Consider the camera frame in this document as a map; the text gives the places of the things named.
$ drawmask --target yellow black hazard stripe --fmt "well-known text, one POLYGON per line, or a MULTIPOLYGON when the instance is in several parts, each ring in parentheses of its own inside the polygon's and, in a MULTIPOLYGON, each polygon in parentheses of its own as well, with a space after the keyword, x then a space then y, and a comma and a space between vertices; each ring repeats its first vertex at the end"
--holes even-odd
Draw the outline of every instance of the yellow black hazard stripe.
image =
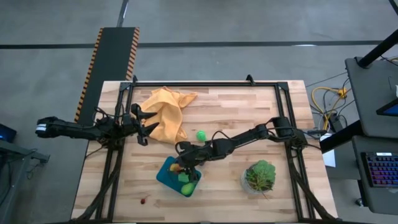
POLYGON ((94 51, 93 51, 93 55, 91 56, 90 66, 88 67, 88 72, 87 72, 85 84, 83 86, 83 90, 81 91, 79 104, 77 106, 77 110, 76 110, 76 114, 75 114, 75 123, 77 123, 77 121, 79 120, 79 117, 80 117, 81 106, 83 105, 83 100, 85 99, 86 90, 87 90, 87 86, 88 86, 88 81, 90 80, 91 71, 92 71, 93 65, 94 65, 95 55, 97 54, 98 45, 100 44, 100 40, 101 40, 101 36, 102 36, 102 31, 103 31, 103 28, 101 28, 99 30, 99 33, 98 33, 98 36, 97 36, 97 41, 95 42, 95 45, 94 45, 94 51))
POLYGON ((136 60, 137 46, 139 38, 139 28, 134 29, 134 35, 132 37, 132 44, 130 49, 130 57, 127 65, 126 80, 131 81, 132 79, 132 69, 134 68, 134 62, 136 60))

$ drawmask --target white paper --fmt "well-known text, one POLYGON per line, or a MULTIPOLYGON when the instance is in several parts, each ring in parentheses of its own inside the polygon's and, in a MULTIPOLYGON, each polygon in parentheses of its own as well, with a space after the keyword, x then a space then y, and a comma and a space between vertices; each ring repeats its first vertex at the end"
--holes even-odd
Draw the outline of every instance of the white paper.
MULTIPOLYGON (((330 136, 331 136, 330 133, 326 133, 320 138, 320 140, 322 141, 330 136)), ((335 150, 334 149, 332 149, 326 153, 323 153, 322 156, 323 156, 323 162, 325 163, 326 166, 336 167, 336 159, 335 159, 335 150)))

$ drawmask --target green ball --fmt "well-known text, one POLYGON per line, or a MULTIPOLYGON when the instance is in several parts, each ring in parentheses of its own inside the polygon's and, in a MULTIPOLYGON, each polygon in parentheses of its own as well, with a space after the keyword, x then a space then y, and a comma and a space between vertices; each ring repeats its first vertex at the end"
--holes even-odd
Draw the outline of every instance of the green ball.
POLYGON ((201 142, 206 141, 206 133, 204 131, 197 132, 197 139, 201 142))
POLYGON ((190 195, 192 194, 193 190, 195 189, 195 184, 187 183, 181 188, 181 194, 183 195, 190 195))

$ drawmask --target black metal frame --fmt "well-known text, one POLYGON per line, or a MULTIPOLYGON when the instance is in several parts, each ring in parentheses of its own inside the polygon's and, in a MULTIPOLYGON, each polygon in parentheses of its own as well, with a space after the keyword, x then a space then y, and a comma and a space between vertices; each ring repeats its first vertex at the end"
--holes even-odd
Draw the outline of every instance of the black metal frame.
MULTIPOLYGON (((295 116, 294 116, 294 111, 293 111, 293 106, 292 106, 292 101, 290 99, 290 92, 289 92, 289 86, 287 82, 254 82, 252 77, 248 75, 247 79, 248 82, 137 82, 136 77, 134 77, 132 82, 122 82, 119 88, 119 96, 118 96, 118 102, 116 103, 115 107, 115 114, 119 114, 120 109, 121 109, 121 104, 123 100, 123 92, 124 90, 128 90, 128 97, 127 97, 127 105, 126 105, 126 112, 130 110, 130 104, 132 100, 132 92, 134 87, 162 87, 162 86, 261 86, 261 87, 273 87, 275 90, 275 97, 277 101, 277 107, 278 107, 278 112, 280 116, 285 116, 284 113, 284 108, 283 108, 283 102, 282 102, 282 97, 280 91, 283 91, 285 94, 285 99, 286 99, 286 104, 287 104, 287 111, 289 113, 289 120, 292 124, 293 127, 297 127, 296 122, 295 122, 295 116)), ((76 220, 71 220, 73 223, 111 223, 113 222, 113 213, 114 213, 114 206, 116 203, 116 196, 117 196, 117 190, 118 190, 118 180, 119 180, 119 174, 121 170, 121 163, 123 159, 123 147, 124 147, 124 139, 120 140, 117 148, 113 148, 108 150, 107 156, 106 156, 106 161, 105 161, 105 167, 104 167, 104 173, 103 173, 103 179, 101 183, 101 190, 98 193, 98 195, 95 197, 93 200, 93 203, 88 207, 86 212, 77 218, 76 220), (111 167, 111 161, 112 161, 112 156, 114 150, 118 151, 118 155, 116 158, 116 163, 114 166, 114 169, 109 175, 110 167, 111 167), (109 190, 110 186, 112 185, 112 190, 111 190, 111 196, 109 200, 109 208, 108 208, 108 214, 106 218, 102 218, 102 210, 103 210, 103 203, 104 203, 104 196, 106 192, 109 190), (93 214, 93 212, 96 210, 95 214, 95 219, 91 219, 90 217, 93 214)), ((315 196, 312 195, 309 186, 308 186, 308 177, 307 173, 305 171, 305 164, 304 164, 304 159, 301 151, 297 151, 297 159, 298 159, 298 165, 300 167, 300 173, 297 172, 294 163, 293 163, 293 155, 292 155, 292 149, 288 144, 285 144, 285 150, 286 150, 286 155, 287 155, 287 162, 288 162, 288 167, 289 167, 289 174, 290 174, 290 180, 292 184, 292 190, 293 190, 293 196, 294 196, 294 202, 295 202, 295 210, 297 213, 297 218, 298 222, 308 222, 311 220, 314 221, 319 221, 315 218, 315 212, 314 212, 314 207, 313 204, 310 200, 312 200, 318 204, 319 202, 316 200, 315 196), (303 210, 302 210, 302 204, 300 201, 300 194, 299 194, 299 188, 297 185, 300 185, 303 189, 303 191, 306 193, 305 198, 306 198, 306 203, 307 203, 307 208, 308 208, 308 215, 309 218, 304 218, 303 217, 303 210)))

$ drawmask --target potted plant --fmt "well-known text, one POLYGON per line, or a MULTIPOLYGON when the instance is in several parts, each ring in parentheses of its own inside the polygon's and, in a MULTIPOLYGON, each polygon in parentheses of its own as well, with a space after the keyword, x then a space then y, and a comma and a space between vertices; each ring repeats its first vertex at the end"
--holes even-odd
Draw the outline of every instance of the potted plant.
POLYGON ((272 190, 275 175, 275 166, 267 161, 260 160, 243 172, 241 184, 249 194, 264 195, 265 192, 272 190))

